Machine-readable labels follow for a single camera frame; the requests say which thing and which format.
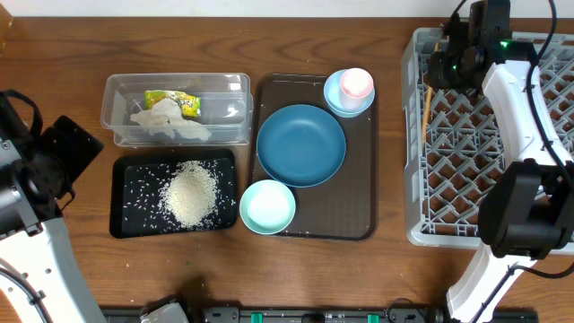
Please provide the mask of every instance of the mint green bowl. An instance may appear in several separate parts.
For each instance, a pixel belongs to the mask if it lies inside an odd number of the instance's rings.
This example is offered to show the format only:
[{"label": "mint green bowl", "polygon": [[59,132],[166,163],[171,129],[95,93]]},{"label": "mint green bowl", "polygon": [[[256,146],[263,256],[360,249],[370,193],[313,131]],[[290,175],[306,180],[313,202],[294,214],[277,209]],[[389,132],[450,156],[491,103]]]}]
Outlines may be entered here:
[{"label": "mint green bowl", "polygon": [[259,234],[275,234],[287,228],[295,216],[295,197],[276,180],[251,185],[239,202],[241,220]]}]

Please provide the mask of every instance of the gray plastic basket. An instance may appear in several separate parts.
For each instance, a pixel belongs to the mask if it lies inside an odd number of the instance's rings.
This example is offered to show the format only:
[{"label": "gray plastic basket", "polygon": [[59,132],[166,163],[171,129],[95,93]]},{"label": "gray plastic basket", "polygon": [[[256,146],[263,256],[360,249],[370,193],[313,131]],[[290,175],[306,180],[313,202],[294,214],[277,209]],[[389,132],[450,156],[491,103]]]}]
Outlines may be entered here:
[{"label": "gray plastic basket", "polygon": [[[515,32],[540,49],[546,34]],[[402,58],[403,109],[406,116],[404,206],[406,235],[415,245],[478,247],[478,205],[504,171],[502,142],[490,103],[456,91],[434,93],[426,143],[422,115],[428,89],[427,60],[440,29],[414,32]],[[546,105],[562,143],[574,153],[574,36],[554,35],[541,60]],[[557,253],[574,254],[574,242]]]}]

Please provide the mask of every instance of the wooden table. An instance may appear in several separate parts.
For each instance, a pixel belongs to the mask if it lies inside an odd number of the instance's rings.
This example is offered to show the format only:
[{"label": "wooden table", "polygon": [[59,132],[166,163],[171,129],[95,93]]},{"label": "wooden table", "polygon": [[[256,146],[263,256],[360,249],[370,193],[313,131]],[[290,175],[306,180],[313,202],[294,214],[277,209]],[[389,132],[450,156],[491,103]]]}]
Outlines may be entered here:
[{"label": "wooden table", "polygon": [[[75,257],[100,305],[137,307],[177,291],[193,306],[385,308],[397,297],[438,304],[474,252],[415,247],[405,237],[400,58],[414,30],[443,21],[17,18],[0,59],[0,84],[30,95],[45,125],[65,114],[106,146],[75,183],[76,201],[65,212]],[[513,22],[516,31],[547,32],[549,26],[546,20]],[[574,21],[560,21],[558,32],[574,33]],[[136,152],[115,146],[112,132],[100,125],[110,75],[243,72],[255,93],[272,72],[331,74],[349,66],[368,69],[378,88],[379,222],[371,239],[269,238],[241,221],[227,231],[128,240],[109,235],[112,164]],[[236,154],[245,165],[247,151]],[[572,260],[551,256],[536,267],[557,272]],[[572,301],[574,277],[523,275],[501,305],[534,307],[548,323],[573,320]],[[0,321],[17,321],[5,299]]]}]

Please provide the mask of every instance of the clear plastic container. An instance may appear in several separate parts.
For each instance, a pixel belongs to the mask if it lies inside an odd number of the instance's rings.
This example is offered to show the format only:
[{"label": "clear plastic container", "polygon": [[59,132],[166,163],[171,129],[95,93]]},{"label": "clear plastic container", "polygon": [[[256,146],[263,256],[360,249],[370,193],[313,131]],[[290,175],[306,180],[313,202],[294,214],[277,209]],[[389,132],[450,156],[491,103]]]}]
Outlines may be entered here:
[{"label": "clear plastic container", "polygon": [[[130,117],[145,109],[148,90],[180,91],[201,98],[201,125],[140,126]],[[106,82],[101,125],[123,147],[248,144],[253,114],[245,74],[115,74]]]}]

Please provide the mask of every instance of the pink cup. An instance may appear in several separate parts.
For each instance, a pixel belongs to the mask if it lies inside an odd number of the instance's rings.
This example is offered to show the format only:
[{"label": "pink cup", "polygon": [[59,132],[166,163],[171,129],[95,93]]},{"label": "pink cup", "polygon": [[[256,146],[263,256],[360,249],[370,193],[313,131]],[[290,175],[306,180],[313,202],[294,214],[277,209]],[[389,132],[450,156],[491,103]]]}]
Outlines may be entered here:
[{"label": "pink cup", "polygon": [[350,68],[341,75],[339,100],[344,109],[353,111],[362,106],[373,91],[373,78],[362,68]]}]

